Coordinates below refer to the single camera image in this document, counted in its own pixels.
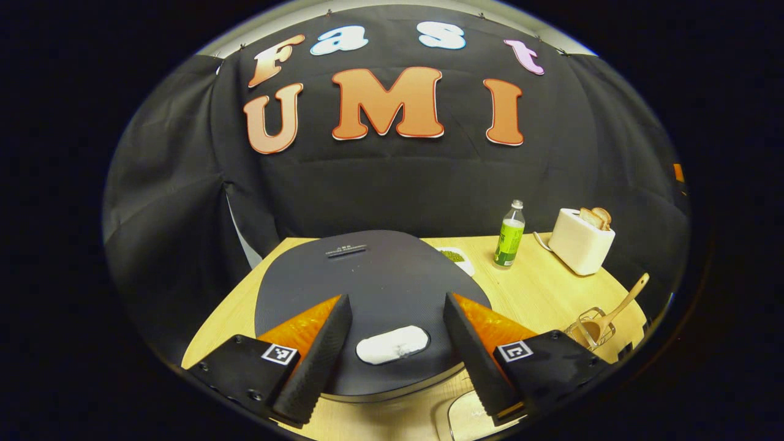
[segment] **white wall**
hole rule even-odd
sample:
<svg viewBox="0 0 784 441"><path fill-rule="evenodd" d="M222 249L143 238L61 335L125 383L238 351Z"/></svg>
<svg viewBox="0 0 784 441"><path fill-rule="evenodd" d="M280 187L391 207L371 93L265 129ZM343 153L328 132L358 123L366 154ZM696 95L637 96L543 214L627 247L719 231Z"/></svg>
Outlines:
<svg viewBox="0 0 784 441"><path fill-rule="evenodd" d="M334 13L346 9L372 5L426 5L452 9L473 15L483 13L488 20L517 29L531 36L538 35L544 42L568 53L595 55L583 45L552 28L547 23L493 0L296 0L271 9L228 31L209 43L198 53L225 58L240 48L283 28L323 16L331 9Z"/></svg>

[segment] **toast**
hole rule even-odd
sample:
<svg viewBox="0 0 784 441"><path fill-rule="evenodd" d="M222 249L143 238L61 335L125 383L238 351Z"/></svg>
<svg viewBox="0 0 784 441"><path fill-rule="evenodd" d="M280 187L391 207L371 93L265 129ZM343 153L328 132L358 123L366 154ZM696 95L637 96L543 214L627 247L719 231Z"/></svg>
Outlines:
<svg viewBox="0 0 784 441"><path fill-rule="evenodd" d="M601 219L604 221L604 225L601 230L610 231L610 222L612 222L612 217L610 216L610 213L608 213L607 210L601 207L596 207L591 211L593 212L593 214L596 214L597 216L601 217Z"/></svg>
<svg viewBox="0 0 784 441"><path fill-rule="evenodd" d="M593 225L598 230L604 229L604 219L596 215L593 211L587 208L580 209L580 219Z"/></svg>

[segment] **screw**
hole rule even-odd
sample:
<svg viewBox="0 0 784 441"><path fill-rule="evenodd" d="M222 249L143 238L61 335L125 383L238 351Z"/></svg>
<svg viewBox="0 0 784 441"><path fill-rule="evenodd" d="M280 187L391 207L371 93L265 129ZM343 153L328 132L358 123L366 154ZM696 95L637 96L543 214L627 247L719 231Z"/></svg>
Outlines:
<svg viewBox="0 0 784 441"><path fill-rule="evenodd" d="M261 399L264 398L264 396L261 395L261 392L253 389L248 389L248 397L254 401L261 401Z"/></svg>

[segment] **orange letter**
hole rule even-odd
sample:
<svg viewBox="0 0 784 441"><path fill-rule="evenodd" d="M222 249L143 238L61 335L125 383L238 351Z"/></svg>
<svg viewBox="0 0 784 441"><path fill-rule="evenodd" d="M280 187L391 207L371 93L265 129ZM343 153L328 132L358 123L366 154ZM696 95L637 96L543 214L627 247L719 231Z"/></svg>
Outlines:
<svg viewBox="0 0 784 441"><path fill-rule="evenodd" d="M386 135L397 111L403 120L395 128L404 137L435 138L444 134L436 116L436 82L441 72L430 67L409 67L385 90L367 69L350 69L332 76L340 85L340 123L332 131L337 140L356 140L368 134L359 121L359 109L379 135Z"/></svg>
<svg viewBox="0 0 784 441"><path fill-rule="evenodd" d="M281 71L280 66L275 66L275 61L277 60L283 63L288 60L292 55L291 45L298 45L304 41L304 35L295 35L256 55L256 73L253 75L253 79L248 83L248 87L256 87L262 82L274 77L275 74Z"/></svg>
<svg viewBox="0 0 784 441"><path fill-rule="evenodd" d="M488 139L498 144L523 144L523 134L517 128L517 98L523 96L523 91L499 79L486 79L483 83L492 95L492 127L486 133Z"/></svg>
<svg viewBox="0 0 784 441"><path fill-rule="evenodd" d="M281 131L274 137L267 135L264 107L270 101L267 95L249 101L242 110L248 116L248 139L253 150L269 155L285 150L296 138L296 96L302 92L301 82L290 84L275 93L281 102Z"/></svg>

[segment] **black round mat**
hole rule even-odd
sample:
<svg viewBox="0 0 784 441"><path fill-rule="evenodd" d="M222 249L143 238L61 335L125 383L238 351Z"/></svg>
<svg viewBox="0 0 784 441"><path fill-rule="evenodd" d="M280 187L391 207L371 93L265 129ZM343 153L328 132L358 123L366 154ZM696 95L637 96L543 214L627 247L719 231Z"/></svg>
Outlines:
<svg viewBox="0 0 784 441"><path fill-rule="evenodd" d="M414 236L378 230L319 239L286 251L267 269L256 301L256 335L348 294L354 319L324 393L361 400L412 392L460 363L444 326L447 292L490 307L468 274ZM360 340L408 325L430 335L427 349L378 366L357 357Z"/></svg>

